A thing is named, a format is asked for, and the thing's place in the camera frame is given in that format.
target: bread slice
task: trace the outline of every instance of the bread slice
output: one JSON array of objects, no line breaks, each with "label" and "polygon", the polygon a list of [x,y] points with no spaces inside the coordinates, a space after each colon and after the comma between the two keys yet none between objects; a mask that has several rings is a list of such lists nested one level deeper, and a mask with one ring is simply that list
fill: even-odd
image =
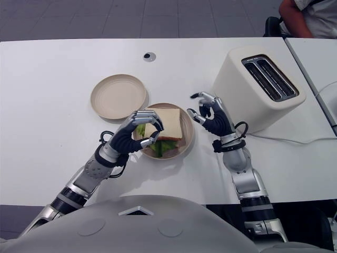
[{"label": "bread slice", "polygon": [[[159,134],[158,140],[178,141],[183,138],[180,126],[180,109],[149,108],[149,110],[154,110],[163,122],[164,131]],[[144,137],[150,137],[155,131],[156,128],[153,125],[146,124]]]}]

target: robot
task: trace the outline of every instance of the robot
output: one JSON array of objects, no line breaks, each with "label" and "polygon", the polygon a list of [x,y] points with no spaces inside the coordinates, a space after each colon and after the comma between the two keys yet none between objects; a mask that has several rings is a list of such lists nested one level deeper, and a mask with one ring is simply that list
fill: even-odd
[{"label": "robot", "polygon": [[[247,124],[233,125],[220,98],[206,92],[198,114],[187,112],[194,121],[220,137],[214,152],[223,153],[223,162],[245,214],[245,227],[254,235],[277,234],[287,242],[259,173],[252,168],[245,147]],[[149,138],[135,141],[132,132],[139,124],[150,123],[156,130]],[[236,128],[245,125],[238,136]],[[101,144],[55,200],[47,205],[18,239],[0,243],[1,253],[12,252],[258,252],[244,234],[203,206],[168,196],[128,196],[84,207],[100,183],[122,175],[129,153],[155,143],[164,126],[151,110],[133,112],[115,134],[104,131]],[[108,141],[104,136],[110,134]],[[116,167],[123,167],[112,174]],[[314,246],[287,243],[265,250],[274,252],[328,252]]]}]

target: chair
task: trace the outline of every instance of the chair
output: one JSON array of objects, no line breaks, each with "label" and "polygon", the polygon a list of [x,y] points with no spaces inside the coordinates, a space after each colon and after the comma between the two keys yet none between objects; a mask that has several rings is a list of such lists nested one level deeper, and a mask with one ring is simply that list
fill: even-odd
[{"label": "chair", "polygon": [[280,29],[281,20],[277,17],[268,17],[265,21],[263,37],[282,37]]}]

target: person's arm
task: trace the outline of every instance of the person's arm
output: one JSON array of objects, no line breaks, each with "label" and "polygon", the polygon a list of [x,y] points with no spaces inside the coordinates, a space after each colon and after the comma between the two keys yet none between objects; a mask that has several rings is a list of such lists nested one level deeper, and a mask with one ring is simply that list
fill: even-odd
[{"label": "person's arm", "polygon": [[286,28],[294,37],[314,38],[294,0],[283,0],[279,12]]}]

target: sandwich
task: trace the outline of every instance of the sandwich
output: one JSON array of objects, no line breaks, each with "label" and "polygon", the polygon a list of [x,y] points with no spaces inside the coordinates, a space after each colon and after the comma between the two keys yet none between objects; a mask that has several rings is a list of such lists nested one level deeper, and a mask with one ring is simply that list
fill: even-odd
[{"label": "sandwich", "polygon": [[[177,148],[177,142],[183,139],[180,109],[150,109],[158,114],[164,126],[164,130],[160,132],[156,143],[150,146],[155,151],[156,157],[162,157],[164,152]],[[156,131],[156,128],[151,124],[144,124],[139,125],[136,130],[139,135],[148,138]]]}]

